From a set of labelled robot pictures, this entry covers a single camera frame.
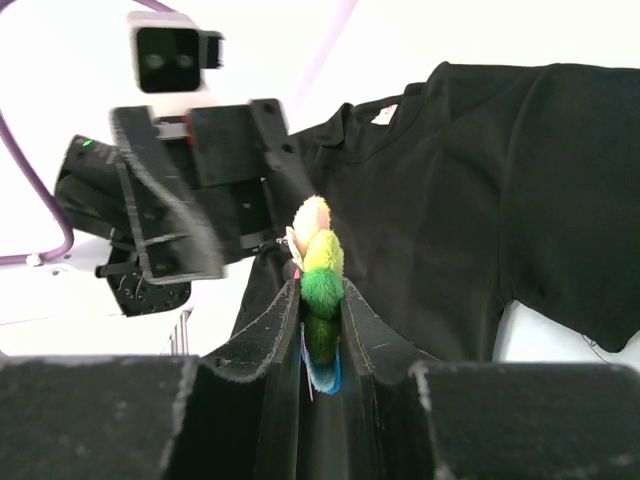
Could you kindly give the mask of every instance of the camera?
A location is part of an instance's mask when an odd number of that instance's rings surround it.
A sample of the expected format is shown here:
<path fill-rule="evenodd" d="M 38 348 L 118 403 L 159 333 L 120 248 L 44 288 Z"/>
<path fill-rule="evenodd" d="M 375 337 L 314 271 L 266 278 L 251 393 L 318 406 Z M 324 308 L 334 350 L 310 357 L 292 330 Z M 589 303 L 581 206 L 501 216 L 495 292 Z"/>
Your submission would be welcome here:
<path fill-rule="evenodd" d="M 216 106 L 203 70 L 220 66 L 220 34 L 177 12 L 130 12 L 127 24 L 138 104 L 155 118 Z"/>

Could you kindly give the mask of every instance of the cable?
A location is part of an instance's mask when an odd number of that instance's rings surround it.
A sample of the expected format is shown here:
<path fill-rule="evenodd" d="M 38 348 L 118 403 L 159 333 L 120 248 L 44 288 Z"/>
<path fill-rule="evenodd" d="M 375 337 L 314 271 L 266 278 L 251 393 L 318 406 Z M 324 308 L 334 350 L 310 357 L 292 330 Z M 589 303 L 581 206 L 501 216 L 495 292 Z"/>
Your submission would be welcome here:
<path fill-rule="evenodd" d="M 2 12 L 15 1 L 16 0 L 0 0 L 0 14 L 2 14 Z M 133 1 L 139 3 L 144 7 L 150 8 L 151 10 L 155 10 L 156 12 L 174 11 L 172 8 L 169 8 L 168 6 L 156 0 Z M 29 161 L 24 156 L 22 149 L 11 134 L 11 130 L 9 130 L 9 126 L 7 125 L 7 122 L 2 115 L 2 110 L 0 110 L 0 139 L 2 139 L 2 142 L 7 147 L 7 150 L 13 157 L 16 165 L 18 165 L 18 168 L 20 168 L 31 187 L 33 187 L 35 192 L 38 194 L 38 197 L 40 197 L 42 203 L 44 203 L 47 209 L 49 209 L 64 235 L 64 242 L 62 243 L 62 245 L 54 248 L 53 250 L 39 254 L 27 253 L 22 255 L 9 255 L 0 257 L 0 266 L 29 263 L 30 259 L 32 259 L 34 256 L 37 257 L 37 261 L 39 261 L 39 263 L 55 260 L 56 258 L 61 257 L 62 255 L 67 253 L 69 250 L 71 250 L 71 247 L 73 247 L 73 227 L 71 226 L 71 223 L 69 223 L 69 220 L 64 215 L 60 207 L 56 204 L 53 195 L 49 193 L 47 187 L 44 185 L 44 183 L 42 183 L 42 180 L 40 179 L 40 177 L 38 177 L 38 174 L 35 172 Z"/>

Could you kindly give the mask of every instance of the camera lens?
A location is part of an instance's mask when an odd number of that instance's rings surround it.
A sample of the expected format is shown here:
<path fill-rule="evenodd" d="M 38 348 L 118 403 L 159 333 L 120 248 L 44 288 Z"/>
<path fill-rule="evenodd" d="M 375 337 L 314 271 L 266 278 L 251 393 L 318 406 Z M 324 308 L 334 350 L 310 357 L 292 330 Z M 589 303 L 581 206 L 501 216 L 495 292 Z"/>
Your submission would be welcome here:
<path fill-rule="evenodd" d="M 200 33 L 143 27 L 136 33 L 138 86 L 145 93 L 193 92 L 201 84 Z"/>

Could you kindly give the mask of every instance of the black fabric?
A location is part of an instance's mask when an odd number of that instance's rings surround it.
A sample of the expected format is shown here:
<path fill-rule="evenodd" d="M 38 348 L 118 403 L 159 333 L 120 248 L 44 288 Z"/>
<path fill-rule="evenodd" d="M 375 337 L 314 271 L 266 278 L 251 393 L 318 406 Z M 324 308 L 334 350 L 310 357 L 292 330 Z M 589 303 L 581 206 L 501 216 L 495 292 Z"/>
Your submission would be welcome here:
<path fill-rule="evenodd" d="M 512 300 L 610 351 L 640 329 L 639 71 L 443 63 L 295 138 L 345 275 L 422 350 L 491 360 Z M 237 329 L 285 260 L 256 259 Z"/>

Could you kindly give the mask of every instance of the yellow fuzzy ball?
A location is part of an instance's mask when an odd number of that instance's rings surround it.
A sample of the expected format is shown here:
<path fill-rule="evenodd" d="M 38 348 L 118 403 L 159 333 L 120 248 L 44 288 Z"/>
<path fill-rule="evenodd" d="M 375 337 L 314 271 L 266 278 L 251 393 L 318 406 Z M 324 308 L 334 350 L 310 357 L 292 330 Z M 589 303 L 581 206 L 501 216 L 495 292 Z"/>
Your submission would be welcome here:
<path fill-rule="evenodd" d="M 316 233 L 307 248 L 304 257 L 304 271 L 310 272 L 318 268 L 326 268 L 342 277 L 344 272 L 344 251 L 338 236 L 331 230 L 320 230 Z"/>
<path fill-rule="evenodd" d="M 331 227 L 329 213 L 327 202 L 318 196 L 307 198 L 296 213 L 292 226 L 296 233 L 296 246 L 303 257 L 316 233 Z"/>

